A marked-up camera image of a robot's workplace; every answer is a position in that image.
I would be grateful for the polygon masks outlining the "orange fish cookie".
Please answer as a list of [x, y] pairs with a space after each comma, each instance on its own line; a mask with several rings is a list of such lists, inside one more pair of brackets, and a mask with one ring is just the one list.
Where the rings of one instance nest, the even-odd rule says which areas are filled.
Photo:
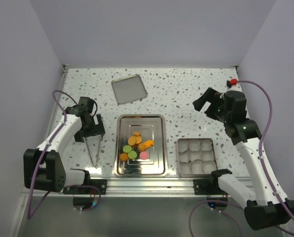
[[152, 146], [154, 146], [154, 141], [153, 140], [147, 140], [144, 142], [144, 145], [146, 146], [146, 148], [150, 148]]

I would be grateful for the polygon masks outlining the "round dotted orange cookie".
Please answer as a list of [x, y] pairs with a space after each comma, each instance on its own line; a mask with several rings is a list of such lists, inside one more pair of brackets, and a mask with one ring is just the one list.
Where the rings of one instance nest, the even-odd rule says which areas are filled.
[[136, 138], [135, 138], [135, 136], [130, 136], [130, 137], [128, 138], [128, 145], [129, 145], [129, 146], [134, 146], [134, 145], [136, 145]]

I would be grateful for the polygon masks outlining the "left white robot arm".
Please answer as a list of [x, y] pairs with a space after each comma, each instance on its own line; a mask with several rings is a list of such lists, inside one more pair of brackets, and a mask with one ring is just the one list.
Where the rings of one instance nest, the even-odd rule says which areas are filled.
[[37, 148], [24, 152], [26, 188], [58, 193], [66, 187], [74, 187], [81, 194], [91, 190], [89, 172], [66, 168], [63, 157], [71, 140], [83, 143], [86, 138], [104, 136], [102, 117], [95, 114], [96, 104], [89, 97], [80, 97], [76, 105], [64, 109], [59, 124], [44, 142]]

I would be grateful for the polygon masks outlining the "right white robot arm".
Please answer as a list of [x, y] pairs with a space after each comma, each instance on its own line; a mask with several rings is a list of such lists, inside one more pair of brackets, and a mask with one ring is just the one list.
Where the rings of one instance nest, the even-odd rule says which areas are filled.
[[294, 218], [294, 200], [287, 196], [275, 177], [257, 123], [247, 118], [245, 94], [236, 90], [221, 93], [209, 87], [193, 102], [194, 109], [200, 111], [207, 102], [210, 105], [206, 116], [223, 123], [254, 186], [251, 191], [230, 170], [219, 169], [211, 173], [211, 192], [231, 195], [243, 208], [247, 223], [255, 231], [289, 222]]

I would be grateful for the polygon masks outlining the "pink sandwich cookie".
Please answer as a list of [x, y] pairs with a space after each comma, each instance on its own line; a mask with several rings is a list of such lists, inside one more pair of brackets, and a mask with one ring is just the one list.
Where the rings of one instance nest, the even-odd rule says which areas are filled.
[[147, 160], [149, 159], [149, 154], [148, 152], [144, 151], [144, 152], [140, 152], [140, 155], [139, 155], [140, 159], [142, 160]]

